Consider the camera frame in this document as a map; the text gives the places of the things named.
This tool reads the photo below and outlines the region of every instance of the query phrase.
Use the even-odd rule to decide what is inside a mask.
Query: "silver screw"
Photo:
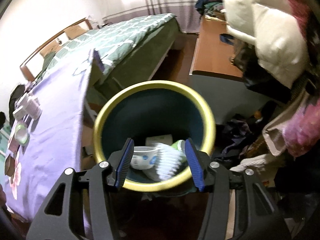
[[[73,173],[73,169],[72,168],[67,168],[67,169],[65,169],[65,171],[64,171],[64,174],[66,174],[66,175],[70,175],[70,174],[72,174]]]
[[[101,167],[101,168],[106,168],[106,167],[108,167],[109,166],[109,163],[108,162],[100,162],[99,163],[99,166]]]
[[[217,163],[217,162],[212,162],[212,163],[210,163],[210,167],[211,168],[218,168],[220,166],[220,164],[219,163]]]
[[[253,172],[253,170],[251,170],[251,169],[246,169],[245,170],[245,174],[247,174],[247,175],[253,175],[254,174],[254,172]]]

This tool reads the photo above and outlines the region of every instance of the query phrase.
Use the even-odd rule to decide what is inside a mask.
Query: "purple tablecloth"
[[[66,168],[80,171],[83,106],[92,60],[93,50],[83,50],[56,65],[32,90],[42,114],[36,121],[27,119],[30,141],[19,148],[15,177],[11,183],[7,177],[4,185],[7,205],[28,221]]]

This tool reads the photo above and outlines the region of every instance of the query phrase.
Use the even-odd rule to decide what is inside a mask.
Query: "pink garment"
[[[309,96],[282,130],[288,152],[298,157],[320,139],[320,98]]]
[[[306,38],[307,22],[311,10],[304,0],[288,0],[288,2],[292,10],[292,16],[298,22],[301,34]]]

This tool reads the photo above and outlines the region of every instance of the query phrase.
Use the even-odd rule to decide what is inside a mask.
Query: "green bedspread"
[[[63,58],[72,55],[78,49],[88,46],[95,48],[105,66],[103,82],[111,70],[121,62],[143,38],[174,18],[171,13],[137,17],[129,21],[106,26],[87,33],[65,43],[57,52],[47,70],[54,67]]]

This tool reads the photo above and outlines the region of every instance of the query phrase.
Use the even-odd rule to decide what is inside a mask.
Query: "bed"
[[[105,71],[88,91],[87,100],[103,105],[122,89],[150,80],[179,31],[173,14],[137,17],[100,30],[82,19],[47,40],[20,68],[26,79],[39,82],[64,58],[91,46],[99,52]]]

